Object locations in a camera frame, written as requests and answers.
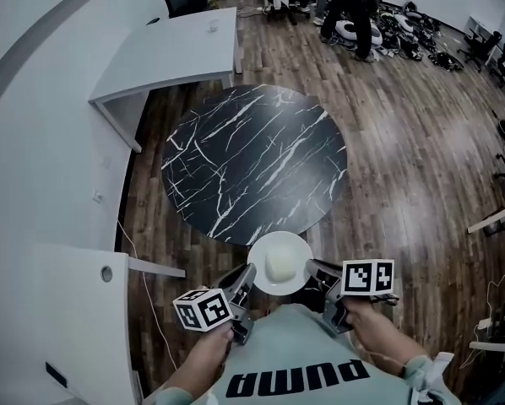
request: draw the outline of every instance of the light green t-shirt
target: light green t-shirt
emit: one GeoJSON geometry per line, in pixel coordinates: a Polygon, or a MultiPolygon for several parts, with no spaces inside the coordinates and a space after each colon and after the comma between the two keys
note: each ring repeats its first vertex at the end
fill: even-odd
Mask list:
{"type": "MultiPolygon", "coordinates": [[[[234,346],[221,378],[194,405],[460,405],[437,380],[432,402],[419,398],[432,362],[411,360],[404,379],[382,372],[356,355],[345,335],[335,336],[319,314],[302,305],[284,305],[256,321],[245,346],[234,346]]],[[[163,390],[156,405],[189,405],[179,388],[163,390]]]]}

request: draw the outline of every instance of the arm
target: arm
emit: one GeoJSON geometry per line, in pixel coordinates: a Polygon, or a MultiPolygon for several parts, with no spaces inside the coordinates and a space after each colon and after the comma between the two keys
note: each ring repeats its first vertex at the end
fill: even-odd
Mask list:
{"type": "Polygon", "coordinates": [[[363,347],[371,353],[375,365],[389,374],[402,376],[405,365],[427,351],[404,335],[384,315],[376,312],[368,300],[345,297],[351,324],[363,347]]]}
{"type": "Polygon", "coordinates": [[[196,342],[185,363],[165,383],[161,395],[165,394],[166,389],[177,388],[189,393],[193,401],[202,396],[213,385],[217,370],[225,361],[226,349],[233,336],[231,322],[205,333],[196,342]]]}

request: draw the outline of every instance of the black pants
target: black pants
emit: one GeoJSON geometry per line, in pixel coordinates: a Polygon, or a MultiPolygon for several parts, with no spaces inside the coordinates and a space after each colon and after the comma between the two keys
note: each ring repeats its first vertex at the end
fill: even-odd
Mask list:
{"type": "Polygon", "coordinates": [[[340,20],[340,13],[346,12],[352,18],[356,28],[356,55],[366,58],[371,50],[371,21],[369,21],[369,13],[365,3],[362,0],[331,0],[328,9],[328,16],[323,21],[320,30],[322,36],[330,38],[337,21],[340,20]]]}

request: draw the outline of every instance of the round hole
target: round hole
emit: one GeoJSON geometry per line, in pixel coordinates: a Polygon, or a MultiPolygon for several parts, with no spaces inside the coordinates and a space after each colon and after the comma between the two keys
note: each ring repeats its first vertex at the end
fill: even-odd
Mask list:
{"type": "Polygon", "coordinates": [[[110,282],[112,275],[113,273],[111,272],[111,268],[109,268],[108,266],[104,266],[100,270],[100,277],[104,282],[110,282]]]}

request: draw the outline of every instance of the white cord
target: white cord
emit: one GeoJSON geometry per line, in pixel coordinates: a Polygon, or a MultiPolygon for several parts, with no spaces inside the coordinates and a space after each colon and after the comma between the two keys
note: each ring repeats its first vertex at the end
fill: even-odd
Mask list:
{"type": "MultiPolygon", "coordinates": [[[[138,253],[136,252],[136,246],[134,245],[133,241],[129,238],[129,236],[127,235],[127,233],[123,229],[123,225],[121,225],[121,222],[119,222],[119,220],[117,221],[117,224],[119,225],[119,228],[121,228],[123,235],[125,235],[125,237],[130,242],[130,244],[133,245],[134,257],[136,259],[138,259],[138,253]]],[[[162,329],[160,328],[159,320],[157,318],[157,314],[155,313],[155,308],[153,306],[153,300],[151,299],[151,295],[149,294],[148,284],[147,284],[147,282],[145,282],[145,273],[144,272],[142,272],[142,277],[144,278],[145,292],[148,295],[149,304],[151,305],[151,311],[153,312],[153,317],[155,318],[155,323],[157,325],[157,328],[159,329],[160,335],[165,340],[166,349],[168,349],[168,355],[170,356],[171,363],[174,365],[174,369],[177,370],[176,362],[174,361],[174,359],[171,356],[170,345],[168,344],[168,341],[166,340],[166,337],[165,337],[164,333],[162,332],[162,329]]]]}
{"type": "MultiPolygon", "coordinates": [[[[491,327],[491,324],[492,324],[492,306],[491,306],[491,303],[489,303],[489,290],[491,289],[491,284],[495,285],[497,288],[500,286],[500,284],[502,283],[502,281],[505,279],[505,274],[501,277],[501,279],[498,281],[498,283],[494,283],[493,281],[489,281],[489,283],[487,284],[487,295],[486,295],[486,303],[487,305],[489,306],[489,326],[487,327],[487,338],[490,339],[491,336],[489,335],[489,328],[491,327]]],[[[479,324],[476,324],[474,326],[474,336],[475,336],[475,340],[476,342],[479,342],[480,339],[478,338],[478,334],[475,332],[476,328],[478,328],[479,324]]],[[[476,358],[478,357],[478,355],[480,355],[481,353],[483,353],[483,350],[481,350],[478,354],[476,354],[474,356],[474,358],[469,361],[470,357],[472,357],[472,354],[475,352],[475,349],[473,349],[471,352],[470,352],[470,355],[468,356],[468,358],[464,361],[464,363],[459,367],[459,369],[463,369],[467,366],[470,366],[472,365],[472,363],[474,363],[474,360],[476,360],[476,358]]]]}

